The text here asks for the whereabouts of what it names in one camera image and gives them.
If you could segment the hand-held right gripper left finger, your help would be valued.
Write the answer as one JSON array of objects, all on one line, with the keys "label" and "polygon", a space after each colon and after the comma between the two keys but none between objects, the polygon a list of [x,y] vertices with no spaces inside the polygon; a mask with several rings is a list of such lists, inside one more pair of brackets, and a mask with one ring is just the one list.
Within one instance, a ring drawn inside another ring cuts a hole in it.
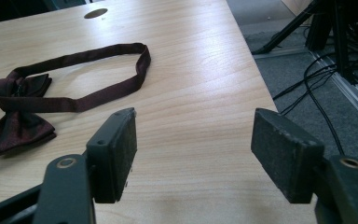
[{"label": "hand-held right gripper left finger", "polygon": [[121,199],[137,151],[135,118],[133,107],[115,112],[86,144],[96,203],[116,203]]}]

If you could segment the black metal stand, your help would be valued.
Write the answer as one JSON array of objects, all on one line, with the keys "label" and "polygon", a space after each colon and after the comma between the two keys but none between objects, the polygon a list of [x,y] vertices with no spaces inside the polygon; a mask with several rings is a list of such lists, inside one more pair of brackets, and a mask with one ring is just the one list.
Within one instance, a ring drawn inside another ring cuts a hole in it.
[{"label": "black metal stand", "polygon": [[349,47],[351,38],[358,41],[358,0],[311,0],[307,15],[312,22],[306,46],[310,50],[323,49],[332,35],[337,71],[355,85]]}]

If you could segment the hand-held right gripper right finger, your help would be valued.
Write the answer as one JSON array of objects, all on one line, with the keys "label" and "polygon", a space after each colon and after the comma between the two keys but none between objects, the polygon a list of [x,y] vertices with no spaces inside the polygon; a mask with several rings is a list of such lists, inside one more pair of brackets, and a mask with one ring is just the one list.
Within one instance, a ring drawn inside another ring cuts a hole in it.
[{"label": "hand-held right gripper right finger", "polygon": [[289,203],[309,203],[313,168],[324,144],[290,119],[265,108],[255,110],[251,150]]}]

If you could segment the black stand leg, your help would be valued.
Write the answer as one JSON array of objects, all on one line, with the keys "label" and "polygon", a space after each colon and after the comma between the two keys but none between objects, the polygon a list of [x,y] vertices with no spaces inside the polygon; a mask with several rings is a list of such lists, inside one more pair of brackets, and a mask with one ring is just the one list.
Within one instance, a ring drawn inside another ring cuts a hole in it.
[{"label": "black stand leg", "polygon": [[302,10],[292,21],[290,21],[279,33],[274,35],[266,45],[260,49],[253,50],[252,54],[259,55],[270,53],[304,21],[314,15],[319,10],[322,1],[323,0],[312,0],[304,10]]}]

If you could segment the dark red bow tie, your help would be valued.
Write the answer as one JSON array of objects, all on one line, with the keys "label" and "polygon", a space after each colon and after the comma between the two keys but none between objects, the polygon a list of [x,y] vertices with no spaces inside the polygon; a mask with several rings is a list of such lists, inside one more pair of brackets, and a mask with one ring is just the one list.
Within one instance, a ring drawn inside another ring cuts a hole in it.
[{"label": "dark red bow tie", "polygon": [[[48,72],[118,55],[137,54],[136,75],[79,99],[47,98],[52,78]],[[80,113],[125,97],[141,89],[151,63],[147,45],[116,44],[47,60],[14,69],[0,79],[0,155],[17,148],[38,145],[56,136],[55,128],[41,113]]]}]

